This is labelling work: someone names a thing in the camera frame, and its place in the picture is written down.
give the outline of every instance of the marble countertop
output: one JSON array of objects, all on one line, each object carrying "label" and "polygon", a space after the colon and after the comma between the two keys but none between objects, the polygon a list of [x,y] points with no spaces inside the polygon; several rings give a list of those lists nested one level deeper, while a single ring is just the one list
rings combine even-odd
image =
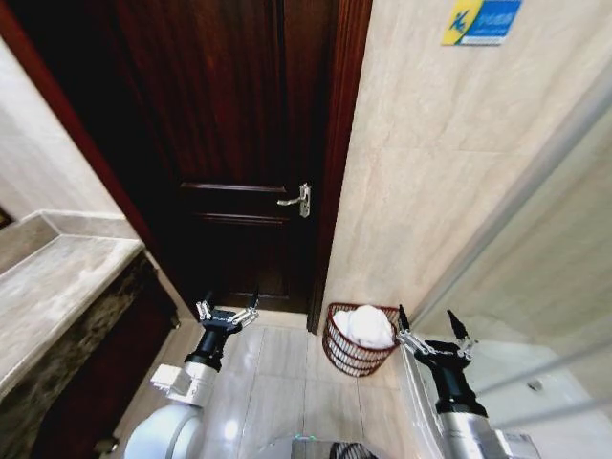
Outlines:
[{"label": "marble countertop", "polygon": [[142,250],[60,235],[0,275],[0,400]]}]

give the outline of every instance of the logo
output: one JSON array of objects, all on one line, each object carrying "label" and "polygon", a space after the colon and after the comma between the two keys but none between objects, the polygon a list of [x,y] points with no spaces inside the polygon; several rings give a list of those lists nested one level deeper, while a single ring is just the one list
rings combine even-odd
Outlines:
[{"label": "logo", "polygon": [[448,29],[450,31],[455,29],[457,32],[463,33],[466,28],[466,16],[468,15],[469,12],[470,10],[465,10],[463,12],[459,11],[457,15],[455,16],[455,20],[452,21],[452,24],[450,24],[450,27]]}]

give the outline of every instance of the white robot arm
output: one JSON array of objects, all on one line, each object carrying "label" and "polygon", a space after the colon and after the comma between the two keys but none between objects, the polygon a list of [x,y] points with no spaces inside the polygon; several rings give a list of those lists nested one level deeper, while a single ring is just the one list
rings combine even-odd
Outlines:
[{"label": "white robot arm", "polygon": [[203,442],[202,419],[217,373],[221,370],[223,347],[230,335],[251,324],[257,312],[258,292],[239,313],[213,310],[207,298],[196,304],[205,332],[197,348],[185,359],[183,368],[160,365],[151,378],[172,402],[134,430],[125,459],[195,459]]}]

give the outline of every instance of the sign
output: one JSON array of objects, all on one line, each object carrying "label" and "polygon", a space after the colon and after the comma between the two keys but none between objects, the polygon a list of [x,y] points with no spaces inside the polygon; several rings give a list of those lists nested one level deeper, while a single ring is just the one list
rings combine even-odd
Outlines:
[{"label": "sign", "polygon": [[443,45],[501,45],[521,0],[456,0]]}]

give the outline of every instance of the red wire basket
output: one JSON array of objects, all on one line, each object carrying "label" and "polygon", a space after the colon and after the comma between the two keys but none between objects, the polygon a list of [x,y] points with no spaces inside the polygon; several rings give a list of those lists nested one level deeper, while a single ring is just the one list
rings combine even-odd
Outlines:
[{"label": "red wire basket", "polygon": [[384,349],[371,349],[351,341],[339,330],[333,319],[337,311],[354,311],[360,306],[360,304],[349,303],[330,304],[327,311],[327,323],[323,331],[323,350],[327,359],[341,372],[358,378],[371,375],[378,370],[385,359],[398,347],[399,343],[395,339],[397,334],[395,323],[400,315],[399,309],[375,306],[383,311],[391,322],[394,344]]}]

